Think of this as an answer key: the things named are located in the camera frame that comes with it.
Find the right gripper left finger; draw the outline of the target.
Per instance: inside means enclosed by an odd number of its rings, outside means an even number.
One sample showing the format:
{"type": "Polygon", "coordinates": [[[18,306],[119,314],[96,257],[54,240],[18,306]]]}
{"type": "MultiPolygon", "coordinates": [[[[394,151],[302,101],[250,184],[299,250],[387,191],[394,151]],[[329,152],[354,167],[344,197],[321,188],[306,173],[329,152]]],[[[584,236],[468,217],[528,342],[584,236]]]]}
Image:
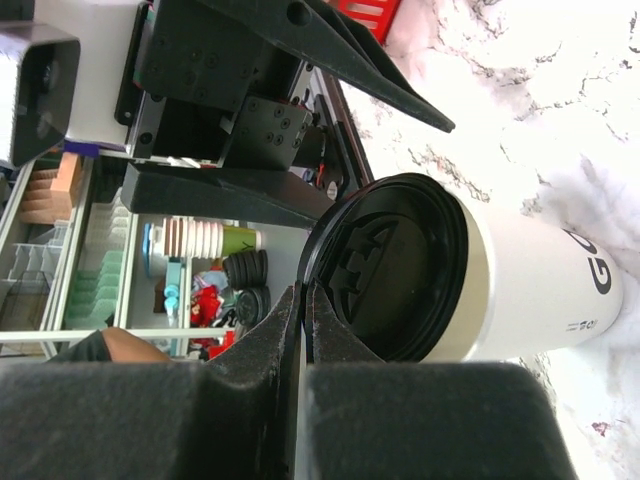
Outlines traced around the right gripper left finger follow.
{"type": "Polygon", "coordinates": [[[199,379],[207,394],[254,392],[296,395],[300,380],[302,289],[287,287],[267,317],[230,349],[205,364],[199,379]]]}

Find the black plastic cup lid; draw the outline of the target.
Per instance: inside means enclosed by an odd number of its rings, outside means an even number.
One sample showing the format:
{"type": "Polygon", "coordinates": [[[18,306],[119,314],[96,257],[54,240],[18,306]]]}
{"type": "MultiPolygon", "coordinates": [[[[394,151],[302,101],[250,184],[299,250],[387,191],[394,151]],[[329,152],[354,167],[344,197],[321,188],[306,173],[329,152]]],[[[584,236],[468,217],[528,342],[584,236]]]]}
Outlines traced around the black plastic cup lid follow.
{"type": "Polygon", "coordinates": [[[336,202],[313,228],[298,277],[318,282],[338,320],[381,359],[420,362],[453,318],[468,258],[459,201],[404,173],[336,202]]]}

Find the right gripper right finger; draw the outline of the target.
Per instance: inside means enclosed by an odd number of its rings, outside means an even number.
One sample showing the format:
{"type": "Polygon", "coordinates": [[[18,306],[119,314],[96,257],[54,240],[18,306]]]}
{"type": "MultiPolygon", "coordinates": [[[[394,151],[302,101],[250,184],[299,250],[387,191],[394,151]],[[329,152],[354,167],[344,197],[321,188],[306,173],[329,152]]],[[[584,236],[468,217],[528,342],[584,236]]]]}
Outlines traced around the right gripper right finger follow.
{"type": "Polygon", "coordinates": [[[307,368],[319,364],[385,363],[338,318],[328,294],[318,281],[307,286],[303,300],[307,368]]]}

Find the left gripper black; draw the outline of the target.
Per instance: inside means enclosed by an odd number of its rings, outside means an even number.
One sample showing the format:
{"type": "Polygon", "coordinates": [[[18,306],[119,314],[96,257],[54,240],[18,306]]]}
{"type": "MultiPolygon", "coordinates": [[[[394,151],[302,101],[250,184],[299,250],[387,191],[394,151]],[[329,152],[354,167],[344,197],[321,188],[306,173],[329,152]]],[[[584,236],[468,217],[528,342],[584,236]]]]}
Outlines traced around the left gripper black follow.
{"type": "MultiPolygon", "coordinates": [[[[437,130],[454,130],[365,26],[322,1],[281,1],[279,16],[293,53],[437,130]]],[[[323,162],[327,135],[313,110],[311,63],[198,1],[139,2],[114,113],[127,129],[126,154],[231,168],[131,163],[124,206],[313,227],[333,201],[291,172],[270,171],[323,162]]]]}

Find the white paper cup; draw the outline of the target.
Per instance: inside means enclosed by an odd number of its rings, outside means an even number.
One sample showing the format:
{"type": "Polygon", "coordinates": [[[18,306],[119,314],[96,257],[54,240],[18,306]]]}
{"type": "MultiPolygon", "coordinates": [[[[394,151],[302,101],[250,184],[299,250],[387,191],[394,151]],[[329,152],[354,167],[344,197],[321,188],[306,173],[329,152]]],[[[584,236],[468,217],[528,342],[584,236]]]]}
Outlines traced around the white paper cup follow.
{"type": "Polygon", "coordinates": [[[606,331],[623,304],[605,249],[538,219],[463,202],[469,253],[461,294],[425,362],[495,361],[575,346],[606,331]]]}

